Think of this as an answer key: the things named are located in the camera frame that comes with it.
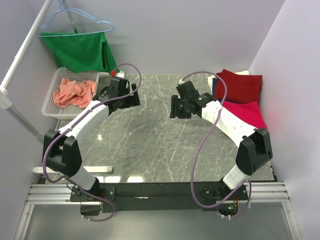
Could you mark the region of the pink-red t-shirt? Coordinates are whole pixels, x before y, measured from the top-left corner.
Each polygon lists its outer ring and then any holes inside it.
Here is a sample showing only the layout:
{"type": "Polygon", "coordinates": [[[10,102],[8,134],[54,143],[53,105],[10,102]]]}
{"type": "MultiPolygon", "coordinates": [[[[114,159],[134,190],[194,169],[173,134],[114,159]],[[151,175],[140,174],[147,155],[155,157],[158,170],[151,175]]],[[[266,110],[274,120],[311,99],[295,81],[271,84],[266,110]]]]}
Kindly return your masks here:
{"type": "Polygon", "coordinates": [[[267,125],[263,120],[257,101],[243,104],[225,101],[223,107],[245,123],[254,126],[257,129],[267,129],[267,125]]]}

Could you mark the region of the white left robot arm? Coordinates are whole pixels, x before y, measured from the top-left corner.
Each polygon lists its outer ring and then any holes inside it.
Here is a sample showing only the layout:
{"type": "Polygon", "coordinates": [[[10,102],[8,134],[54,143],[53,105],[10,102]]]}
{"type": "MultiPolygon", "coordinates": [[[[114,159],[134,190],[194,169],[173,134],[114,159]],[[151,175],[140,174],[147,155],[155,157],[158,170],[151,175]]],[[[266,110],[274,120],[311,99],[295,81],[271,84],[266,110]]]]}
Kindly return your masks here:
{"type": "Polygon", "coordinates": [[[58,131],[47,131],[43,142],[43,174],[46,176],[48,169],[58,172],[82,189],[82,195],[88,201],[96,200],[101,193],[100,183],[84,168],[79,143],[96,124],[113,112],[139,106],[140,85],[140,82],[130,83],[123,77],[114,76],[69,124],[58,131]]]}

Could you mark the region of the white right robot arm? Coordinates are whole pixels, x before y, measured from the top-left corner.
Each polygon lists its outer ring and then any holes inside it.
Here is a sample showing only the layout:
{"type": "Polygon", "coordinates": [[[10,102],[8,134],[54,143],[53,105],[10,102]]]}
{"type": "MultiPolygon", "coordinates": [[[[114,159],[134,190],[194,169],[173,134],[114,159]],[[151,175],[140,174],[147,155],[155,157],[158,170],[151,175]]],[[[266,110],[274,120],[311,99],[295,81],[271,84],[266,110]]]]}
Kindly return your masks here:
{"type": "Polygon", "coordinates": [[[209,93],[199,94],[191,81],[180,82],[178,94],[171,96],[171,119],[190,119],[192,115],[215,124],[238,148],[234,167],[220,180],[219,193],[230,200],[237,186],[273,157],[270,134],[256,128],[227,110],[209,93]]]}

